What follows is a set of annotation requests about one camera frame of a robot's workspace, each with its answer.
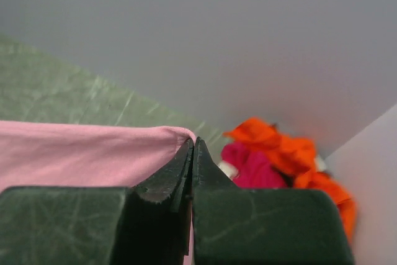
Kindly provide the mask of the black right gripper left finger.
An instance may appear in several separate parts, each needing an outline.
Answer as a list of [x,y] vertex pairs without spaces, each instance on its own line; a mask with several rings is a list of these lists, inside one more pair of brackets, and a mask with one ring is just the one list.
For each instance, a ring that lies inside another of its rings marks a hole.
[[134,187],[9,187],[2,264],[182,264],[189,253],[193,141]]

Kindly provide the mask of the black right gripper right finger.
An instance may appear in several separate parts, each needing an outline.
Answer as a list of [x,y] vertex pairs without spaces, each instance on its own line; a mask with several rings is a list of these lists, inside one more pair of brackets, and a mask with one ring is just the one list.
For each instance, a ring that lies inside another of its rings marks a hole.
[[352,264],[331,198],[312,189],[242,189],[194,147],[192,219],[196,264]]

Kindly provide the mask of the light pink t shirt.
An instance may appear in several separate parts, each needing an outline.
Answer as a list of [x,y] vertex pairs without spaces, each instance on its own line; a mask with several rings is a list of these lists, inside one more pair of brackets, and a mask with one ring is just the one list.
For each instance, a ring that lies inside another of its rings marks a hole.
[[[9,187],[134,187],[195,135],[180,127],[1,123],[1,193]],[[192,262],[189,253],[182,264]]]

